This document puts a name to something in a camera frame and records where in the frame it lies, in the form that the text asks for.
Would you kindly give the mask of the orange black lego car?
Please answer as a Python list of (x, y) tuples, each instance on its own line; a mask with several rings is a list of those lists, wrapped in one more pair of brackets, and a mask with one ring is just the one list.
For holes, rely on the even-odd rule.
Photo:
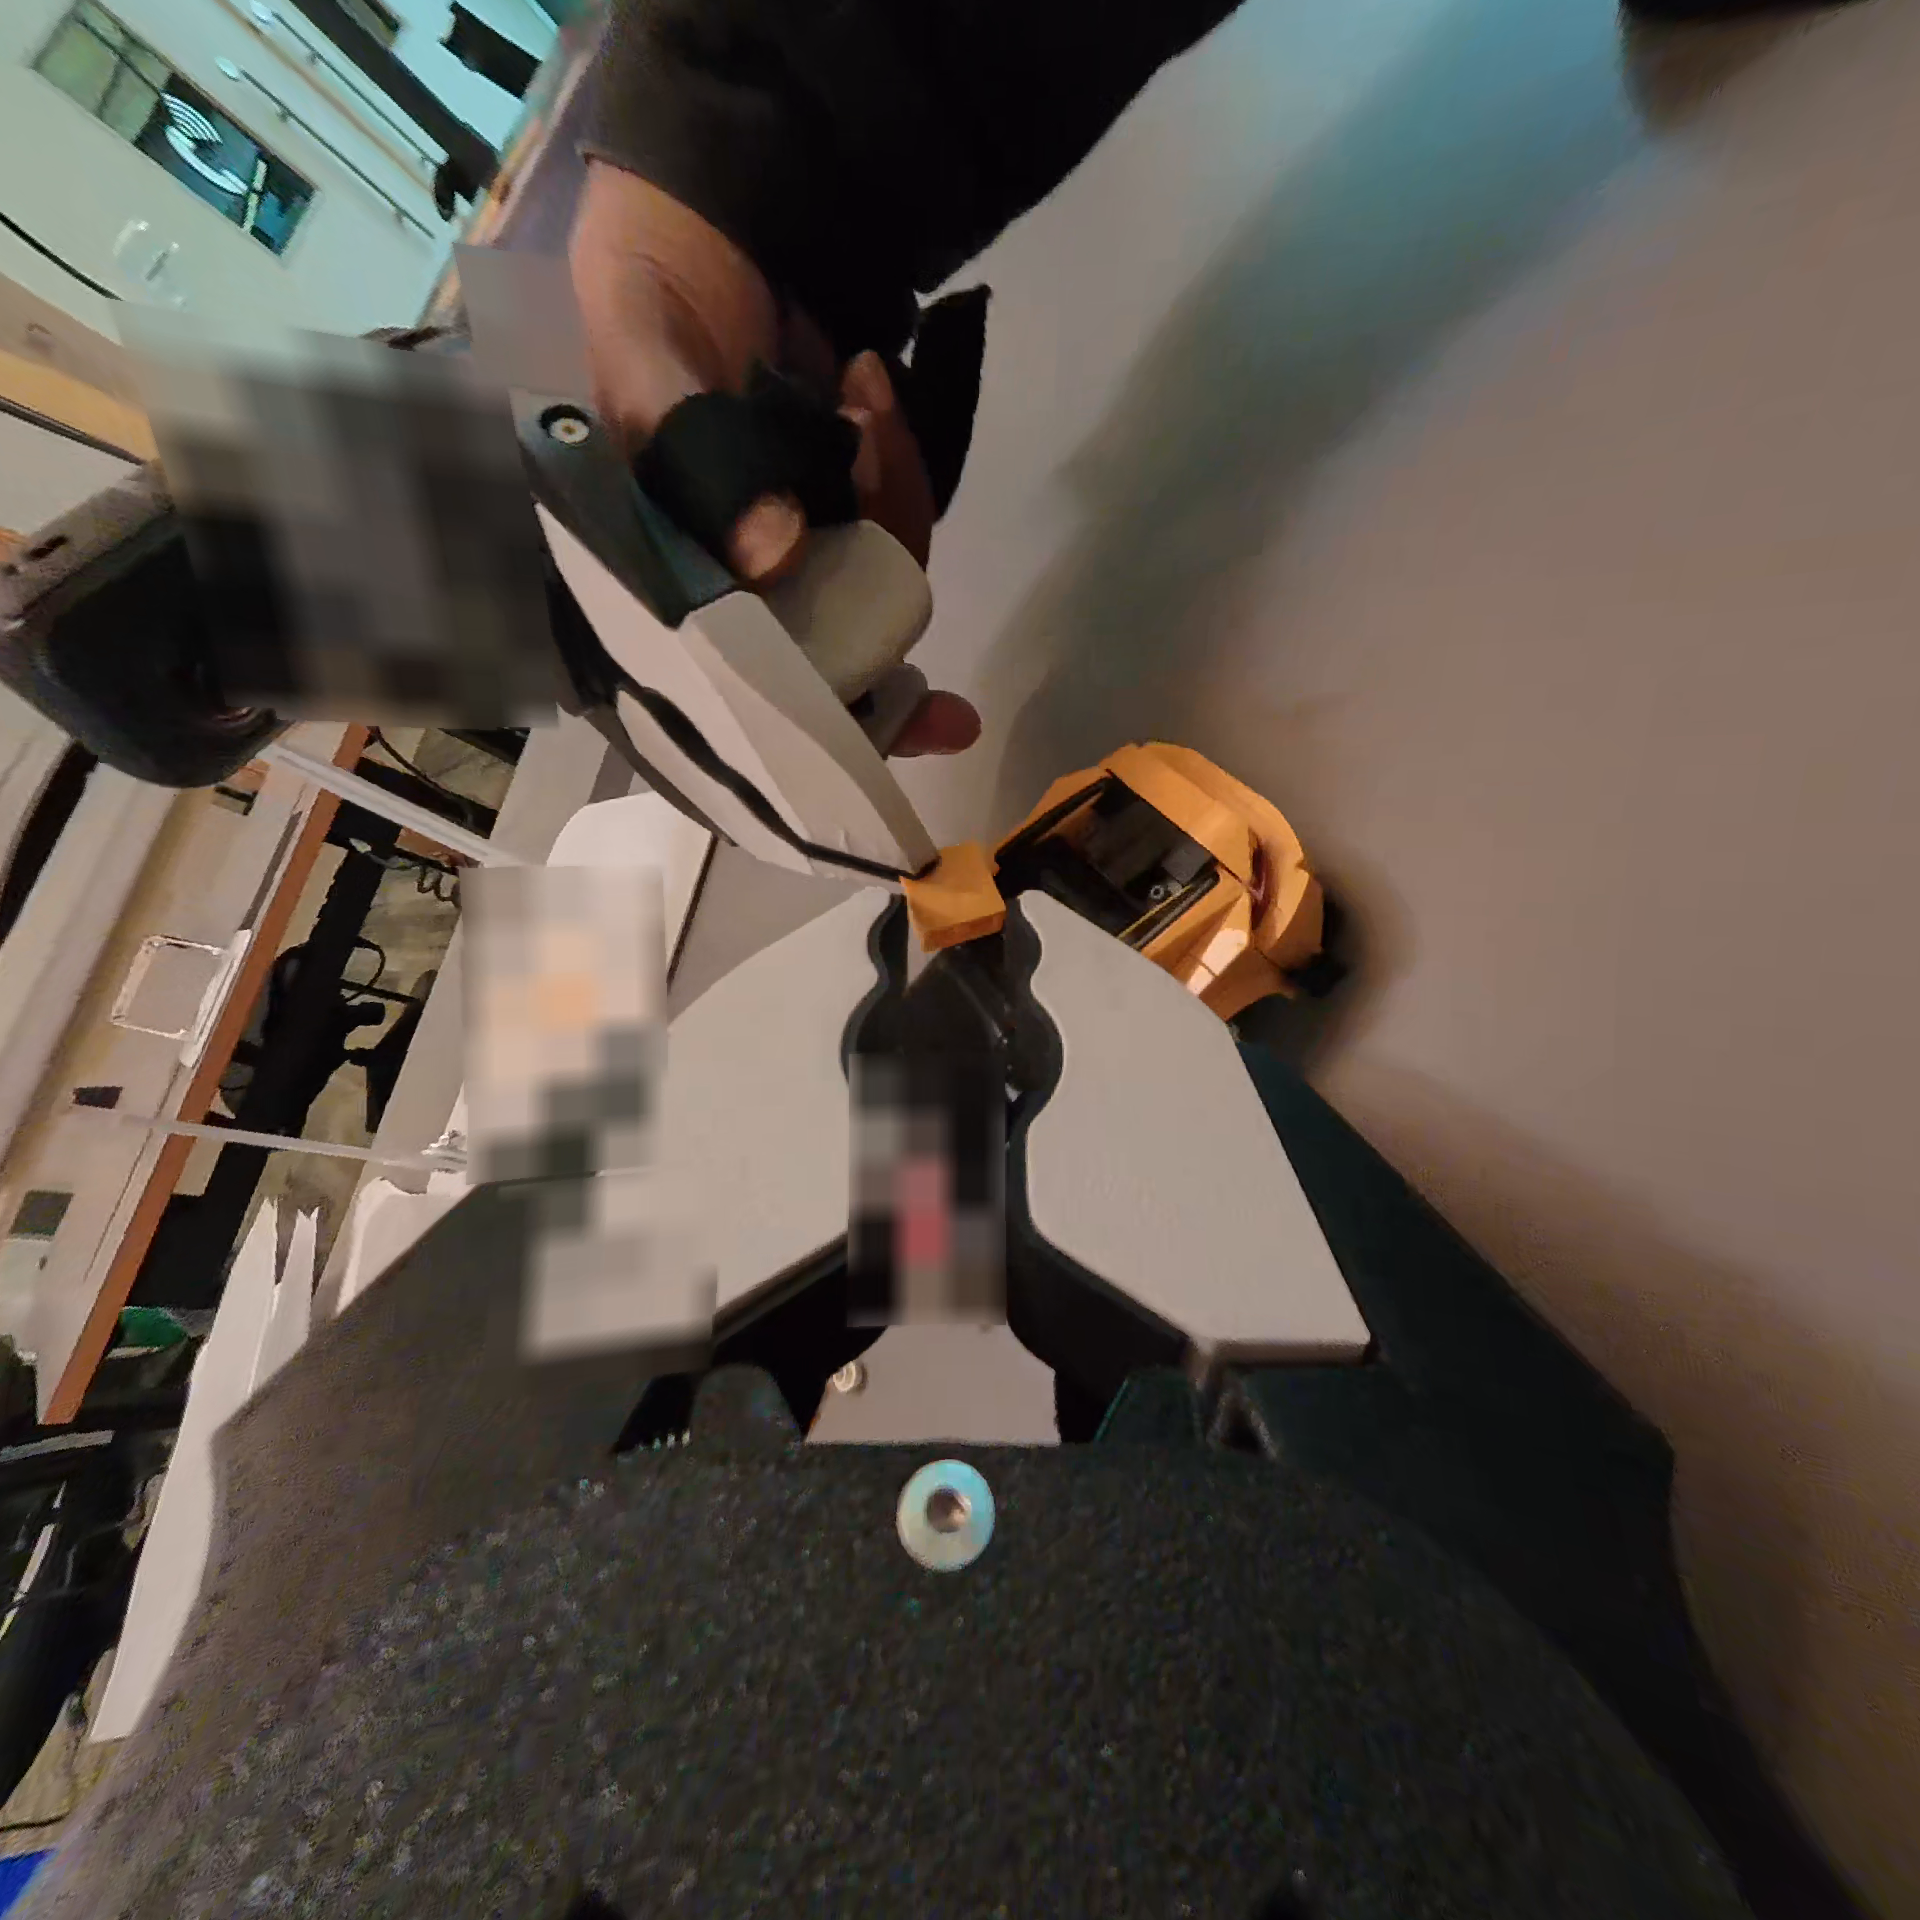
[(1279, 802), (1198, 749), (1147, 738), (1054, 776), (986, 844), (1001, 935), (927, 954), (849, 1026), (849, 1066), (974, 1048), (1009, 1097), (1178, 1081), (1272, 1002), (1327, 1000), (1352, 970), (1343, 908)]

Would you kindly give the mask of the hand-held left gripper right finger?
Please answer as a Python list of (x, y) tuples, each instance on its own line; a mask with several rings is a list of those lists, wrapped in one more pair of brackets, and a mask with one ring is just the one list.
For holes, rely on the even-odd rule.
[(1230, 1373), (1368, 1362), (1374, 1333), (1234, 1033), (1049, 895), (1015, 905), (1007, 966), (1007, 1312), (1054, 1376), (1064, 1440), (1142, 1370), (1213, 1406)]

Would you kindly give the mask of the grey desk wooden rim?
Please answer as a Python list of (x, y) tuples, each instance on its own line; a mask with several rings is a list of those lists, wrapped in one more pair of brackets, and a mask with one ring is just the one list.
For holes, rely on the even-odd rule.
[[(190, 1161), (178, 1142), (91, 1154), (59, 1110), (83, 1086), (161, 1094), (208, 1119), (279, 948), (322, 881), (342, 794), (315, 766), (354, 770), (363, 726), (297, 726), (241, 774), (247, 806), (98, 767), (6, 936), (6, 1336), (33, 1367), (39, 1424), (67, 1426), (107, 1358)], [(110, 1026), (133, 951), (157, 932), (254, 944), (205, 1046)]]

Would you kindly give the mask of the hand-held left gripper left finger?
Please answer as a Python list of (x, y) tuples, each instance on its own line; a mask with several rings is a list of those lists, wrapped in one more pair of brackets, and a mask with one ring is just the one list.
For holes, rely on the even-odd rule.
[(661, 1186), (714, 1281), (714, 1326), (743, 1326), (849, 1238), (845, 1042), (881, 990), (871, 889), (720, 978), (667, 1026)]

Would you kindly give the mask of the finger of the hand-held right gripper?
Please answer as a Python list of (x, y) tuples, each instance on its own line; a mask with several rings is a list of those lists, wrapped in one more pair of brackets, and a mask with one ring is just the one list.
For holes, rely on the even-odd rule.
[[(763, 864), (791, 872), (879, 878), (807, 852), (754, 778), (729, 770), (720, 749), (739, 749), (743, 741), (681, 642), (681, 623), (701, 607), (670, 626), (558, 513), (549, 506), (535, 513), (573, 604), (610, 660), (610, 738), (648, 784)], [(830, 529), (813, 548), (802, 573), (779, 592), (731, 589), (702, 607), (735, 592), (776, 612), (849, 711), (851, 698), (905, 662), (905, 551), (871, 521)]]
[(754, 778), (807, 852), (887, 879), (920, 878), (939, 849), (886, 756), (790, 638), (746, 592), (679, 626), (743, 744), (720, 749)]

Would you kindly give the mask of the framed wall picture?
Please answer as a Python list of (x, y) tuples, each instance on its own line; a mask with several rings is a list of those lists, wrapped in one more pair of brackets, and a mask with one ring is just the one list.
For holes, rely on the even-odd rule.
[(229, 226), (287, 256), (313, 206), (313, 183), (107, 6), (67, 5), (33, 70)]

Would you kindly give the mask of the orange lego brick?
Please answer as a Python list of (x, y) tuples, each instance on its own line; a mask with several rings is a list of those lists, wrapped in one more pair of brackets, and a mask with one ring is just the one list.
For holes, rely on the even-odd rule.
[(901, 879), (901, 894), (927, 954), (998, 936), (1007, 922), (998, 856), (978, 840), (944, 847), (923, 872)]

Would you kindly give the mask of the clear acrylic stand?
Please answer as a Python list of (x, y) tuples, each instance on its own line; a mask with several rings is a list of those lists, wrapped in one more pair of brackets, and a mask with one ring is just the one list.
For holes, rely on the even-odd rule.
[(110, 1026), (165, 1042), (184, 1058), (197, 1053), (254, 944), (241, 927), (223, 944), (190, 942), (175, 932), (145, 938), (128, 962), (107, 1015)]

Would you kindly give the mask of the person's right hand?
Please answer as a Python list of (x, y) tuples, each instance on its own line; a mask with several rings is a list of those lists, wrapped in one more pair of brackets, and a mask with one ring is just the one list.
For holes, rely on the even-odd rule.
[(918, 564), (968, 464), (991, 294), (937, 288), (994, 237), (933, 190), (813, 236), (743, 231), (593, 159), (570, 271), (600, 408), (637, 481), (742, 583), (869, 521)]

